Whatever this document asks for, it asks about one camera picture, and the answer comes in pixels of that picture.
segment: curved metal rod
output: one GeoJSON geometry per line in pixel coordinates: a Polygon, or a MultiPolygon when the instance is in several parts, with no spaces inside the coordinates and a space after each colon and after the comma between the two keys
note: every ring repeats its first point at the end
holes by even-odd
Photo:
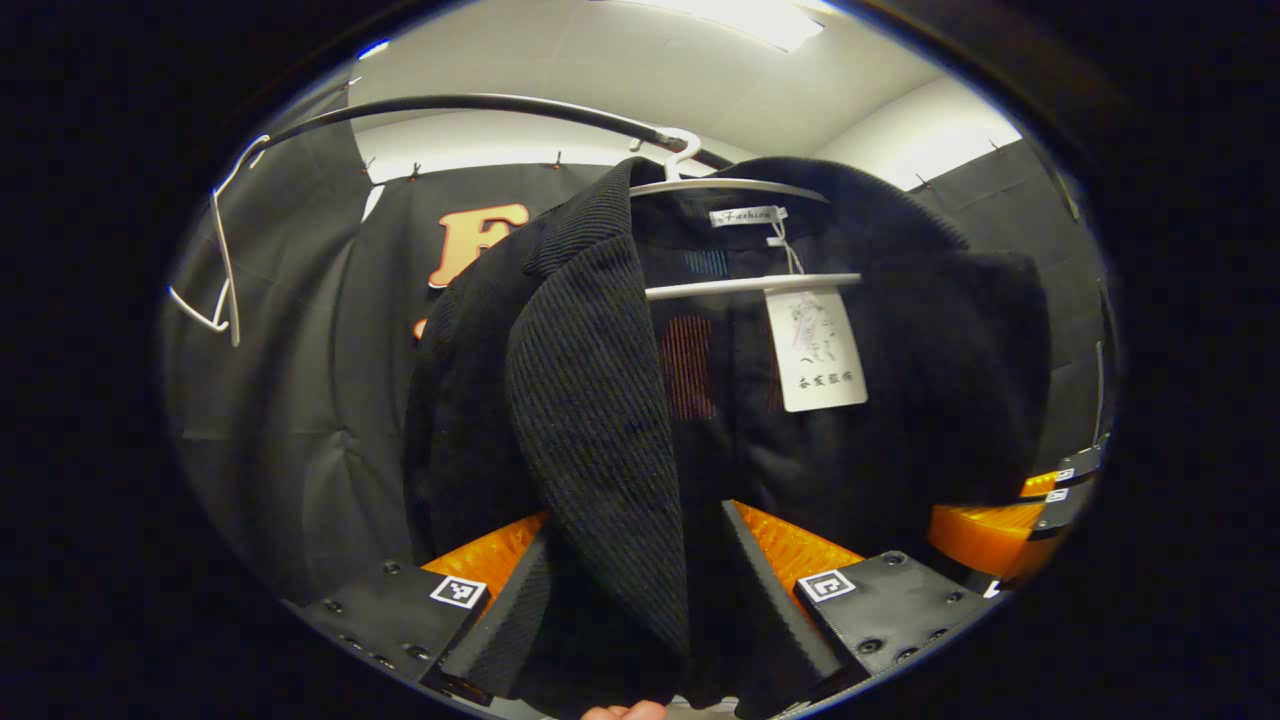
{"type": "MultiPolygon", "coordinates": [[[[333,110],[323,115],[316,115],[310,120],[303,120],[280,133],[271,136],[271,140],[259,146],[266,150],[273,145],[297,137],[316,128],[367,118],[369,115],[381,115],[384,113],[402,113],[406,110],[502,110],[506,113],[525,113],[529,115],[543,115],[559,120],[598,127],[620,135],[639,138],[650,145],[657,145],[672,152],[685,150],[686,142],[680,137],[666,135],[662,129],[646,126],[641,122],[614,115],[603,110],[571,105],[557,100],[544,100],[541,97],[526,97],[524,95],[499,95],[489,92],[465,92],[461,95],[417,95],[411,97],[393,97],[390,100],[378,100],[352,108],[333,110]]],[[[708,150],[699,149],[691,158],[708,168],[724,169],[733,163],[708,150]]]]}

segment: white plastic hanger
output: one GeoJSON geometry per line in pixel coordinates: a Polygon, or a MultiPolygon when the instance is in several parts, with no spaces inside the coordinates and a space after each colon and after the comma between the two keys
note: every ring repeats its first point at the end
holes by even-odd
{"type": "MultiPolygon", "coordinates": [[[[230,174],[227,176],[227,179],[223,181],[223,184],[218,186],[218,190],[214,190],[212,195],[209,199],[209,205],[214,211],[214,229],[218,231],[218,250],[223,256],[223,270],[227,272],[227,279],[223,281],[223,291],[218,295],[218,307],[214,309],[214,319],[210,320],[209,318],[201,315],[198,311],[196,311],[195,307],[188,305],[187,301],[182,299],[182,296],[178,295],[178,291],[173,290],[173,286],[169,286],[169,296],[173,297],[174,302],[178,304],[178,307],[180,307],[183,313],[198,320],[200,324],[214,331],[215,333],[225,331],[229,325],[232,328],[232,347],[239,347],[239,305],[236,302],[236,278],[232,275],[232,256],[227,251],[227,233],[223,231],[223,215],[218,210],[218,196],[221,195],[224,190],[227,190],[228,184],[230,184],[232,178],[236,177],[237,170],[239,170],[239,167],[244,163],[244,158],[248,158],[250,152],[252,152],[255,147],[266,142],[268,140],[271,140],[271,137],[264,135],[262,137],[251,142],[250,146],[244,149],[244,152],[241,152],[241,156],[236,160],[236,165],[232,167],[230,174]],[[221,320],[223,302],[227,300],[228,295],[230,295],[232,299],[229,323],[221,320]]],[[[248,167],[253,168],[253,165],[256,165],[257,161],[261,159],[262,154],[259,152],[259,155],[253,158],[253,161],[250,163],[248,167]]]]}
{"type": "MultiPolygon", "coordinates": [[[[796,187],[794,184],[781,182],[742,178],[681,179],[677,165],[696,155],[698,151],[701,150],[703,141],[699,140],[696,135],[680,128],[662,128],[659,132],[684,140],[686,143],[685,149],[667,158],[667,161],[663,165],[667,176],[666,181],[637,184],[631,188],[631,197],[655,195],[658,192],[673,192],[677,190],[755,190],[760,192],[795,195],[797,197],[806,197],[819,202],[831,202],[820,192],[814,192],[804,187],[796,187]]],[[[649,287],[644,291],[645,299],[653,301],[667,300],[671,297],[692,297],[695,295],[722,295],[726,292],[742,292],[749,290],[831,287],[837,284],[854,284],[863,279],[863,275],[859,273],[805,274],[804,265],[800,264],[800,258],[796,256],[795,251],[791,250],[791,246],[786,242],[786,228],[783,227],[781,219],[777,223],[773,223],[773,231],[778,233],[777,241],[787,251],[787,266],[791,269],[792,274],[649,287]],[[800,269],[799,274],[794,274],[796,268],[800,269]]]]}

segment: ceiling light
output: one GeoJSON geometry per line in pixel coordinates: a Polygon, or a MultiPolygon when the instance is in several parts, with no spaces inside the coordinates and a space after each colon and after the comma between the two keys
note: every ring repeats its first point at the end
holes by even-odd
{"type": "Polygon", "coordinates": [[[618,0],[685,13],[792,51],[823,26],[786,0],[618,0]]]}
{"type": "Polygon", "coordinates": [[[384,40],[384,41],[379,42],[378,45],[374,45],[369,50],[365,50],[364,53],[361,53],[360,56],[356,58],[356,59],[357,60],[364,60],[365,58],[372,55],[374,53],[381,53],[383,50],[387,50],[387,46],[390,45],[390,44],[392,42],[389,40],[384,40]]]}

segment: black corduroy jacket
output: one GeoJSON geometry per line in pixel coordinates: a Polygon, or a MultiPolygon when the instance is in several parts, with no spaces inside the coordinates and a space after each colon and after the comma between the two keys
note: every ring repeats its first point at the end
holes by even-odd
{"type": "Polygon", "coordinates": [[[550,511],[552,602],[525,620],[536,639],[508,671],[516,694],[561,717],[671,693],[760,696],[767,714],[806,692],[744,687],[787,653],[724,591],[719,500],[872,555],[923,537],[934,502],[1015,497],[1041,432],[1048,320],[1029,259],[968,252],[905,193],[836,163],[767,158],[717,177],[831,205],[740,191],[632,202],[628,188],[662,169],[623,161],[461,273],[419,350],[406,418],[419,559],[550,511]],[[791,209],[808,272],[863,273],[841,296],[864,405],[781,409],[758,293],[645,300],[646,286],[785,268],[759,225],[707,219],[767,204],[791,209]]]}

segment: clothing tag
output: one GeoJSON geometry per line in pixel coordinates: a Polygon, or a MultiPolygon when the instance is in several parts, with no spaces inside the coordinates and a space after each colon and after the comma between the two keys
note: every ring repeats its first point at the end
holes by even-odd
{"type": "Polygon", "coordinates": [[[712,210],[708,213],[713,228],[724,225],[758,225],[764,223],[777,223],[787,217],[786,208],[777,205],[760,205],[759,208],[733,208],[730,210],[712,210]]]}
{"type": "Polygon", "coordinates": [[[867,402],[854,329],[835,287],[765,290],[787,413],[867,402]]]}

